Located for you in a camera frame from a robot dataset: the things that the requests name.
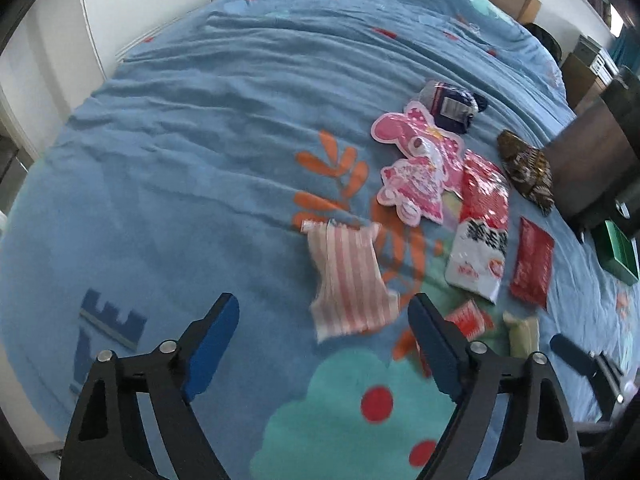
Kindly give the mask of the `wooden bedside cabinet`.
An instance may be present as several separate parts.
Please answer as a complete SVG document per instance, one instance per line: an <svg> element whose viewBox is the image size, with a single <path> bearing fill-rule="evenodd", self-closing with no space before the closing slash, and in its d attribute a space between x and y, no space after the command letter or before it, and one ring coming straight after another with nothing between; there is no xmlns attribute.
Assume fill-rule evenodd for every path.
<svg viewBox="0 0 640 480"><path fill-rule="evenodd" d="M567 104L575 113L587 107L613 80L612 73L602 55L597 54L586 63L576 53L567 55L561 72L566 90Z"/></svg>

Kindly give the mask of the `green box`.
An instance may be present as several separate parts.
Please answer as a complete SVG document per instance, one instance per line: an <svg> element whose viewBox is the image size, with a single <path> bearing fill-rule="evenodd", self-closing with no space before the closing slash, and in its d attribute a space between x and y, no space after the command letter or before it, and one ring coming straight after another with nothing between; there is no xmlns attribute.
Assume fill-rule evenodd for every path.
<svg viewBox="0 0 640 480"><path fill-rule="evenodd" d="M639 281L639 267L634 245L612 220L605 220L591 230L600 267L626 285Z"/></svg>

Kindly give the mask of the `brown snack packet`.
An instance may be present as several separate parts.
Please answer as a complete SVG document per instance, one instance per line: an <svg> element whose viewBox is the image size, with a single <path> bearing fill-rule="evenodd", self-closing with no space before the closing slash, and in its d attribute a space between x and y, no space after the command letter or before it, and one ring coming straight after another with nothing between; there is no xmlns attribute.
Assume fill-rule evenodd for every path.
<svg viewBox="0 0 640 480"><path fill-rule="evenodd" d="M510 130L497 138L498 154L514 188L547 217L554 208L551 168L540 148L524 142Z"/></svg>

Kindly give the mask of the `beige small snack packet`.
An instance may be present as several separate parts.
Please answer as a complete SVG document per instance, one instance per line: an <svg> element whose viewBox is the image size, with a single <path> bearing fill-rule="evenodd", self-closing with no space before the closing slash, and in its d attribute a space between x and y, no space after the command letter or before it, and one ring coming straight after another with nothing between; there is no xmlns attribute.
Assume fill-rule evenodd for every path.
<svg viewBox="0 0 640 480"><path fill-rule="evenodd" d="M508 330L512 358L526 359L539 350L539 321L536 316L517 318L509 312L504 312L502 319Z"/></svg>

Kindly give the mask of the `blue patterned bed cover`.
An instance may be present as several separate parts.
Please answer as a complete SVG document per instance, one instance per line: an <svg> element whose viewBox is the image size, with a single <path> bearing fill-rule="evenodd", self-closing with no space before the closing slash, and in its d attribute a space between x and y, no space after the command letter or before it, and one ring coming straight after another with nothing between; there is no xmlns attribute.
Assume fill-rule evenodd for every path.
<svg viewBox="0 0 640 480"><path fill-rule="evenodd" d="M555 201L545 217L521 196L498 154L503 130L544 151L582 112L562 64L489 0L216 0L140 42L30 168L1 237L2 341L61 464L99 353L177 340L228 292L239 324L191 402L226 479L421 479L456 409L415 353L392 359L423 292L443 318L473 300L495 323L474 340L498 356L510 356L503 313L536 316L583 479L637 478L639 284L603 270L592 229L578 238ZM458 136L463 159L483 156L509 185L494 304L445 278L462 192L442 194L442 224L414 228L376 201L401 154L371 126L430 80L488 101ZM546 310L510 292L521 218L554 239ZM317 340L306 220L381 226L395 322ZM590 377L551 350L555 334L625 374L610 422Z"/></svg>

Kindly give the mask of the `red and white snack pouch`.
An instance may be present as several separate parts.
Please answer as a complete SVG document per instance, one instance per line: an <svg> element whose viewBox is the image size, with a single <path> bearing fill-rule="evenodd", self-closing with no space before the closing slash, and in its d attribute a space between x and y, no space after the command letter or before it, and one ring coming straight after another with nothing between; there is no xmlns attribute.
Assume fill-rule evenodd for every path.
<svg viewBox="0 0 640 480"><path fill-rule="evenodd" d="M463 159L462 206L445 278L494 304L506 266L509 185L493 163L472 151Z"/></svg>

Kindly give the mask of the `orange hawthorn snack packet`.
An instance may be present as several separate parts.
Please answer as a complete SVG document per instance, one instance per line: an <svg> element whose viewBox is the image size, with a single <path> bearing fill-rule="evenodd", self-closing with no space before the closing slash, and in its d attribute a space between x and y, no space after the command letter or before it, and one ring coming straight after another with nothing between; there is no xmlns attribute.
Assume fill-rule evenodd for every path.
<svg viewBox="0 0 640 480"><path fill-rule="evenodd" d="M495 323L491 316L487 312L480 310L473 300L465 301L465 303L457 307L456 310L446 315L445 320L454 323L467 340L477 339L479 336L495 328ZM394 361L400 361L413 353L418 356L423 375L425 377L431 377L431 367L428 366L426 359L421 354L416 336L414 336L411 328L407 328L401 333L398 341L396 341L394 345L392 359Z"/></svg>

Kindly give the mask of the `teal curtain right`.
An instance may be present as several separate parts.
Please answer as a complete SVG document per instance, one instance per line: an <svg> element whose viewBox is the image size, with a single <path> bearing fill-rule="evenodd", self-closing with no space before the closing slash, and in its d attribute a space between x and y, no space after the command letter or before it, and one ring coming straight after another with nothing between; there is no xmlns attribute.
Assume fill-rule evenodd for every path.
<svg viewBox="0 0 640 480"><path fill-rule="evenodd" d="M618 67L626 66L632 72L638 73L640 67L638 30L624 25L620 30L620 34L612 44L610 55Z"/></svg>

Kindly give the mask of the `white printer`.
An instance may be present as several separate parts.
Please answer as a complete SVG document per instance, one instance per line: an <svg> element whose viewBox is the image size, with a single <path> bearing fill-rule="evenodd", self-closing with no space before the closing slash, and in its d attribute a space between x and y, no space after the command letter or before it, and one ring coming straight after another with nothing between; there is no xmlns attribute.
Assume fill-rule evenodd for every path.
<svg viewBox="0 0 640 480"><path fill-rule="evenodd" d="M601 79L605 75L615 77L618 73L618 67L608 51L589 36L579 36L573 53Z"/></svg>

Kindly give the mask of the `dark blue snack packet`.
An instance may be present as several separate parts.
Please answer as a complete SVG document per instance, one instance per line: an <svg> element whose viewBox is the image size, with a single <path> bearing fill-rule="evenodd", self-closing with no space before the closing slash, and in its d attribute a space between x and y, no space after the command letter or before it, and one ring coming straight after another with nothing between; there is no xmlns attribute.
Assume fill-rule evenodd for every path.
<svg viewBox="0 0 640 480"><path fill-rule="evenodd" d="M471 122L488 107L488 101L478 93L443 81L427 81L419 93L419 101L434 118L438 128L455 134L465 134Z"/></svg>

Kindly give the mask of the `black and bronze bin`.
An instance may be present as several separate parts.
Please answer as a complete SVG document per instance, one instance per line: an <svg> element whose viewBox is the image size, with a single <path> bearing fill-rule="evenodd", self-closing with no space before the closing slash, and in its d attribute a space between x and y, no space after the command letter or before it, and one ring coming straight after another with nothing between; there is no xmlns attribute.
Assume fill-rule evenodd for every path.
<svg viewBox="0 0 640 480"><path fill-rule="evenodd" d="M578 238L604 220L639 235L639 76L628 67L544 147L555 207Z"/></svg>

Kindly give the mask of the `pink My Melody snack bag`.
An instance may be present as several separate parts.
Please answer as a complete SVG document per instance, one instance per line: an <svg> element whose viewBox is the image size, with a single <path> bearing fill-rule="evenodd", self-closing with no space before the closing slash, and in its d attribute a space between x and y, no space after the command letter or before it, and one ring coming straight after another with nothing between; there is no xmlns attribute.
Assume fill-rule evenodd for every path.
<svg viewBox="0 0 640 480"><path fill-rule="evenodd" d="M461 194L464 142L461 136L438 128L419 101L401 113L385 113L371 126L372 139L398 148L401 158L381 169L382 188L376 201L393 207L406 226L423 219L444 222L442 194Z"/></svg>

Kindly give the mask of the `dark red snack packet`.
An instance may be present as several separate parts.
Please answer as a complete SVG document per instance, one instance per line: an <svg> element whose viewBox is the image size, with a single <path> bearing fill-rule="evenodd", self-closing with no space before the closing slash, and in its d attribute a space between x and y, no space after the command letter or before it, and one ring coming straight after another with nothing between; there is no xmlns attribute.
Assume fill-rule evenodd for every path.
<svg viewBox="0 0 640 480"><path fill-rule="evenodd" d="M526 218L521 218L520 239L511 294L528 304L547 309L552 275L554 239Z"/></svg>

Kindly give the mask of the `pink striped snack packet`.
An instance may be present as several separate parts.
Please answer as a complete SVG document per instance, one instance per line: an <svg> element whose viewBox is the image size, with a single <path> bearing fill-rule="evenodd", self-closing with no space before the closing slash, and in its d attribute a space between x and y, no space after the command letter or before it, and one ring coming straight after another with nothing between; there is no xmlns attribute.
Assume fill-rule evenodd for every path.
<svg viewBox="0 0 640 480"><path fill-rule="evenodd" d="M400 296L386 286L376 258L380 229L376 222L357 229L335 222L302 223L319 273L309 306L319 342L375 332L400 315Z"/></svg>

